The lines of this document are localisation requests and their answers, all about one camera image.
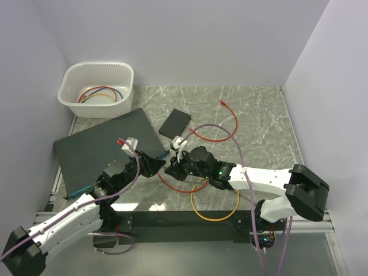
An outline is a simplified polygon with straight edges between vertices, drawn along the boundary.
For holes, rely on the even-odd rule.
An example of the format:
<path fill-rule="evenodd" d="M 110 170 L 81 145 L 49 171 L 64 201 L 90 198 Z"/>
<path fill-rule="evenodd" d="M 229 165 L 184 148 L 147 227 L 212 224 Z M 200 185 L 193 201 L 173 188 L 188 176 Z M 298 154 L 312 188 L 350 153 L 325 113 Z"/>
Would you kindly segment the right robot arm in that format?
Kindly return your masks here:
<path fill-rule="evenodd" d="M 257 203 L 253 223 L 259 229 L 296 215 L 314 222 L 324 219 L 329 185 L 303 164 L 277 170 L 242 167 L 241 164 L 217 160 L 200 146 L 190 152 L 177 153 L 164 172 L 178 181 L 184 181 L 189 175 L 206 178 L 220 190 L 261 191 L 276 195 L 273 200 Z"/>

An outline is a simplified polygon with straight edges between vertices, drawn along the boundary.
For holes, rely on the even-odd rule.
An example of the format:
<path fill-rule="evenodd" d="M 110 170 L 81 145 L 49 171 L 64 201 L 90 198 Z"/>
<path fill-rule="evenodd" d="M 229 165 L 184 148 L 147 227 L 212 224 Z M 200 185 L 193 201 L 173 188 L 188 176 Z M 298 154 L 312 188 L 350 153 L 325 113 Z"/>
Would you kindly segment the large black network switch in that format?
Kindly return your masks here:
<path fill-rule="evenodd" d="M 142 108 L 89 127 L 54 142 L 67 198 L 79 197 L 114 159 L 129 162 L 117 143 L 119 138 L 138 139 L 136 149 L 152 158 L 167 153 Z"/>

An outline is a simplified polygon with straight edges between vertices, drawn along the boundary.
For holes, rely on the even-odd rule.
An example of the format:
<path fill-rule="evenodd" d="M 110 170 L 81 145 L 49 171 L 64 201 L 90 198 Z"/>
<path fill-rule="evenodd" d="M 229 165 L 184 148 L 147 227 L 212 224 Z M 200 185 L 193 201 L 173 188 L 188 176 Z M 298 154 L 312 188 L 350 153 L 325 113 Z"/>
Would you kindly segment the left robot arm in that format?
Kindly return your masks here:
<path fill-rule="evenodd" d="M 128 163 L 111 161 L 103 173 L 72 205 L 43 223 L 11 232 L 1 262 L 11 275 L 40 275 L 47 258 L 56 256 L 80 237 L 111 230 L 116 223 L 112 203 L 127 191 L 139 176 L 152 177 L 166 164 L 136 152 Z"/>

